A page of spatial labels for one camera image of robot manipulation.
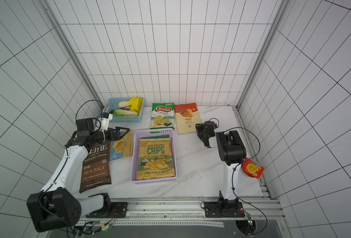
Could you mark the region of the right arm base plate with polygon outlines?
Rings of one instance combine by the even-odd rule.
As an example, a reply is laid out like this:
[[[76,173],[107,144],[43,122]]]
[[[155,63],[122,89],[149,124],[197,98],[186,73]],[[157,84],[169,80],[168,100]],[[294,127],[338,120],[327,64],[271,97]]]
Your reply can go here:
[[[244,218],[246,215],[243,205],[237,197],[228,200],[223,197],[221,191],[219,191],[216,201],[202,201],[200,206],[204,210],[206,218]]]

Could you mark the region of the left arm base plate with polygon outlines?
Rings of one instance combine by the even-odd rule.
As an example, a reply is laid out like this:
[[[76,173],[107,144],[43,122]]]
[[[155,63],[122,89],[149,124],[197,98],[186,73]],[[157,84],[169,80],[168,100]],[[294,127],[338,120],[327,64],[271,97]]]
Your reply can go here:
[[[125,218],[128,208],[127,202],[111,202],[108,193],[99,193],[103,195],[103,207],[86,215],[86,218]]]

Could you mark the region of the beige red cassava chips bag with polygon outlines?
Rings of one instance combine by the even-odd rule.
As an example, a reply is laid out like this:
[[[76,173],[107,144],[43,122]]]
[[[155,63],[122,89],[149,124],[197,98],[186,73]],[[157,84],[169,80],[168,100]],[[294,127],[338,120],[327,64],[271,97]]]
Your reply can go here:
[[[202,123],[195,103],[175,105],[174,110],[178,134],[195,132],[196,125]]]

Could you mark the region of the sour cream onion chips bag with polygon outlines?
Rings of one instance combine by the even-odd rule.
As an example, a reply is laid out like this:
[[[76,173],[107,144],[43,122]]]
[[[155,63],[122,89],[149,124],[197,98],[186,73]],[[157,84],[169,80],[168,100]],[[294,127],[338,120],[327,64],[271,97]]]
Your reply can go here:
[[[172,139],[142,138],[139,141],[137,180],[176,176]]]

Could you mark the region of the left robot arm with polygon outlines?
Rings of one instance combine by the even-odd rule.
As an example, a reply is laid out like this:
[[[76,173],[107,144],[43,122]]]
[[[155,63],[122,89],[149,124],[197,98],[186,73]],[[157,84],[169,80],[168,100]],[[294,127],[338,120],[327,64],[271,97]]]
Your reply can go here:
[[[75,131],[67,144],[63,158],[49,181],[38,193],[27,199],[33,225],[38,232],[73,227],[88,214],[111,215],[113,207],[109,196],[97,193],[86,198],[75,198],[72,191],[79,180],[83,161],[90,150],[104,142],[117,141],[130,132],[129,128]]]

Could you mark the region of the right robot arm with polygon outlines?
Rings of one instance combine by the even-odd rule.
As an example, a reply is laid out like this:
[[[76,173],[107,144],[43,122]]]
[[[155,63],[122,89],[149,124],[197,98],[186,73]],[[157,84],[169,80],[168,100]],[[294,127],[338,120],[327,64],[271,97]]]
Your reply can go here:
[[[247,157],[246,147],[237,131],[239,127],[216,132],[218,127],[213,121],[205,121],[195,126],[197,136],[204,146],[218,149],[219,158],[225,163],[220,199],[234,200],[238,198],[235,194],[239,175],[237,170]]]

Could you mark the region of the green Real chips bag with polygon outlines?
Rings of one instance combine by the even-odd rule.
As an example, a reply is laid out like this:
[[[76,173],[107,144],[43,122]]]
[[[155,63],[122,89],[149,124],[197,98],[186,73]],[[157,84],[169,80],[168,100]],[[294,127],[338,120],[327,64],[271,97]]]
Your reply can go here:
[[[157,136],[146,136],[146,137],[141,137],[140,139],[162,139],[162,138],[170,138],[168,134],[165,135],[157,135]]]

